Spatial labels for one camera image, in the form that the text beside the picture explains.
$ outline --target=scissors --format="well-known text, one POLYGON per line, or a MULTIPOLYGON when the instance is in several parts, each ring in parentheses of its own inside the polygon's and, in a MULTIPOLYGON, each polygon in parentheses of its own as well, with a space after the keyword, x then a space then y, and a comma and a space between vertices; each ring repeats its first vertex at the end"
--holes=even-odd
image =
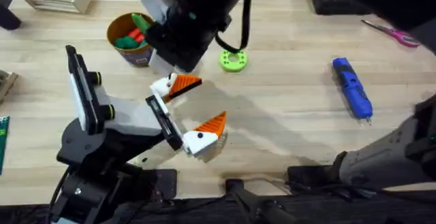
POLYGON ((382 31, 386 34, 388 34, 391 37, 394 37, 398 42, 400 42, 400 44, 410 47, 410 48, 416 48, 418 47, 420 44, 420 42, 416 41, 414 38, 412 38, 409 34, 403 32, 403 31, 398 31, 395 29, 390 29, 388 27, 383 27, 374 23, 369 22, 368 20, 362 20, 363 23, 379 30, 382 31))

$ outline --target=green 3d printed part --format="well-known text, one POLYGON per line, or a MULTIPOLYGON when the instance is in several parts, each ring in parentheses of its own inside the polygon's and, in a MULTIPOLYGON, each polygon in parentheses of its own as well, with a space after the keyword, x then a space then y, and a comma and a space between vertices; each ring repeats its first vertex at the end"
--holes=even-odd
POLYGON ((3 171, 3 159, 6 151, 7 126, 9 125, 9 117, 0 117, 0 175, 3 171))
POLYGON ((233 54, 223 50, 220 56, 221 67, 226 71, 241 71, 248 63, 247 54, 244 51, 233 54))

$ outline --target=green circuit board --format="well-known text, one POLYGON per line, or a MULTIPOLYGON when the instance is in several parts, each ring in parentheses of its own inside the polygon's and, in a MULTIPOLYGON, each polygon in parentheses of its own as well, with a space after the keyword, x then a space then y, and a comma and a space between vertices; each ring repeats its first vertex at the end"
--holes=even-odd
POLYGON ((0 117, 0 175, 3 171, 3 159, 6 151, 7 126, 9 125, 9 117, 0 117))

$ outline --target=scissors blade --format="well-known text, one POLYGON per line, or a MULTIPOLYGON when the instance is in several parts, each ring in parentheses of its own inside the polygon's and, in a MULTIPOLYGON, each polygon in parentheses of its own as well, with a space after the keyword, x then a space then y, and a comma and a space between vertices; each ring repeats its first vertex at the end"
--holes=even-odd
POLYGON ((383 26, 377 25, 377 24, 374 24, 372 22, 369 22, 368 20, 361 20, 361 21, 363 23, 369 25, 370 27, 373 27, 373 28, 375 28, 377 30, 380 30, 380 31, 384 32, 384 33, 391 33, 392 32, 391 29, 389 29, 387 27, 383 27, 383 26))

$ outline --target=black cable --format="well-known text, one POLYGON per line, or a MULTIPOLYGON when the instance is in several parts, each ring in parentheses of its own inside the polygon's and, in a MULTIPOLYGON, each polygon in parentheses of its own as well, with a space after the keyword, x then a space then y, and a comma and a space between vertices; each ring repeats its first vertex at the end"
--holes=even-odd
POLYGON ((47 215, 46 215, 46 224, 50 224, 50 213, 52 211, 52 207, 55 204, 57 196, 59 195, 59 191, 61 190, 63 182, 65 181, 67 176, 71 173, 71 171, 72 171, 72 167, 68 166, 68 168, 63 173, 61 179, 57 183, 56 189, 54 189, 52 199, 50 200, 50 203, 48 204, 47 215))
POLYGON ((373 188, 369 188, 369 187, 361 187, 361 186, 357 186, 357 185, 349 185, 349 184, 345 184, 345 183, 339 183, 339 184, 331 184, 331 185, 326 185, 324 187, 318 187, 318 188, 306 188, 304 189, 305 192, 301 192, 301 193, 297 193, 297 194, 292 194, 291 196, 296 196, 296 195, 302 195, 304 193, 306 194, 326 194, 327 190, 335 190, 335 189, 347 189, 347 190, 358 190, 358 189, 362 189, 362 190, 366 190, 366 191, 372 191, 376 194, 379 195, 386 195, 389 197, 395 197, 401 200, 406 200, 406 201, 410 201, 410 202, 415 202, 418 204, 430 204, 430 205, 436 205, 436 200, 433 199, 423 199, 421 197, 412 197, 412 196, 405 196, 405 195, 401 195, 401 192, 397 192, 397 191, 387 191, 387 190, 383 190, 383 189, 373 189, 373 188))
POLYGON ((238 208, 239 208, 239 212, 244 217, 245 223, 246 224, 251 224, 250 216, 248 215, 248 212, 245 209, 244 204, 242 203, 242 201, 239 199, 239 197, 235 193, 232 193, 232 197, 234 198, 234 201, 236 201, 236 204, 238 205, 238 208))
MULTIPOLYGON (((344 183, 331 184, 331 185, 326 185, 326 186, 317 187, 317 188, 306 187, 306 189, 304 189, 305 191, 292 194, 292 195, 290 195, 290 197, 298 197, 301 195, 324 195, 324 194, 328 193, 326 191, 335 190, 335 189, 348 189, 348 190, 362 189, 362 190, 366 190, 366 191, 372 191, 372 192, 380 194, 380 195, 387 195, 390 197, 395 197, 395 198, 399 198, 401 200, 406 200, 406 201, 410 201, 410 202, 416 202, 419 204, 436 205, 436 201, 431 200, 431 199, 422 199, 422 198, 416 198, 416 197, 411 197, 411 196, 404 196, 404 195, 399 195, 397 192, 394 192, 394 191, 387 191, 387 190, 382 190, 382 189, 371 189, 371 188, 367 188, 367 187, 348 185, 348 184, 344 184, 344 183)), ((182 209, 170 209, 170 210, 164 210, 164 211, 162 211, 162 210, 143 210, 143 211, 150 213, 150 214, 183 214, 183 213, 189 212, 191 210, 195 210, 198 208, 205 207, 209 204, 219 202, 228 196, 229 195, 222 195, 221 197, 214 198, 212 200, 208 200, 206 202, 202 202, 200 204, 192 205, 192 206, 189 206, 187 208, 185 207, 182 209)), ((234 198, 236 204, 238 205, 238 209, 240 210, 241 214, 244 216, 245 222, 247 224, 250 224, 251 223, 250 218, 249 218, 247 211, 245 210, 244 204, 241 202, 241 200, 238 198, 238 196, 235 195, 234 193, 232 193, 231 196, 234 198)), ((129 224, 133 220, 133 218, 140 212, 140 210, 144 207, 144 204, 140 205, 140 207, 137 208, 133 212, 133 214, 128 218, 128 221, 124 222, 124 224, 129 224)))
POLYGON ((372 189, 372 188, 367 188, 367 187, 358 187, 358 188, 363 189, 363 190, 367 190, 367 191, 373 191, 374 193, 379 194, 379 195, 386 195, 388 197, 395 197, 397 199, 401 199, 401 200, 405 200, 405 201, 409 201, 409 202, 415 202, 418 204, 426 204, 426 205, 436 206, 435 199, 424 199, 422 197, 406 196, 406 195, 402 195, 400 191, 387 191, 387 190, 383 190, 383 189, 372 189))
POLYGON ((39 208, 39 206, 33 207, 28 213, 24 214, 23 217, 19 218, 19 221, 17 221, 17 224, 25 223, 32 216, 32 214, 35 213, 35 211, 38 208, 39 208))
POLYGON ((215 41, 225 50, 236 54, 241 50, 245 49, 248 44, 249 36, 250 36, 250 11, 251 11, 251 0, 244 0, 244 8, 243 8, 243 30, 240 37, 240 47, 239 49, 231 47, 229 44, 225 43, 219 36, 218 32, 215 35, 215 41))

